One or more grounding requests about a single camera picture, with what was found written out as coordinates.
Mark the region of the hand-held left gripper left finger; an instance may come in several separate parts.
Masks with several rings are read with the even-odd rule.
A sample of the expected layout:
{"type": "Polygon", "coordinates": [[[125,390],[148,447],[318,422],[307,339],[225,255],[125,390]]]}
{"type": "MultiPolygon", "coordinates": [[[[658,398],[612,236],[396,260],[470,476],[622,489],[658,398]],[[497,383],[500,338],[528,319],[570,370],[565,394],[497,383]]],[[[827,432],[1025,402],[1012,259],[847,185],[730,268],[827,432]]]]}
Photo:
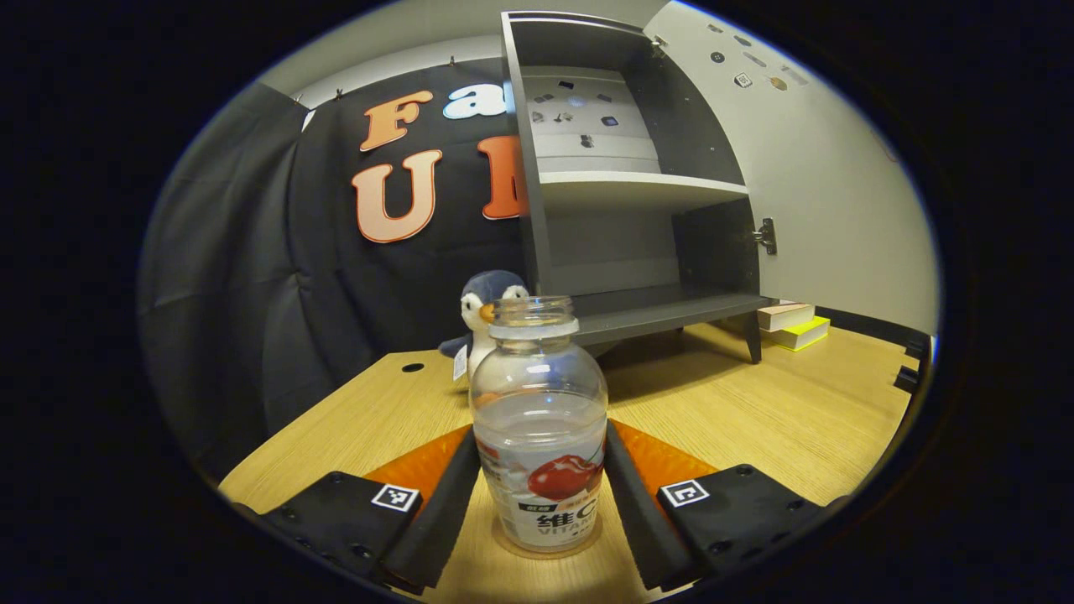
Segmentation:
{"type": "Polygon", "coordinates": [[[262,520],[350,577],[422,592],[441,579],[479,466],[464,425],[363,476],[330,471],[262,520]]]}

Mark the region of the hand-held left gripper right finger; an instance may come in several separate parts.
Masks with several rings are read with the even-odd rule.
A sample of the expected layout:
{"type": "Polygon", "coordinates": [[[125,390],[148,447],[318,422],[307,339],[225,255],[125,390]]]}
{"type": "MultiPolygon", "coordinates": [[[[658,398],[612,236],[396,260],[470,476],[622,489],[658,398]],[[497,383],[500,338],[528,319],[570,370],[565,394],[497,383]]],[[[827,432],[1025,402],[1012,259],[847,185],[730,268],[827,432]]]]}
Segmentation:
{"type": "Polygon", "coordinates": [[[603,469],[647,589],[730,580],[832,512],[752,464],[720,470],[618,420],[607,425],[603,469]]]}

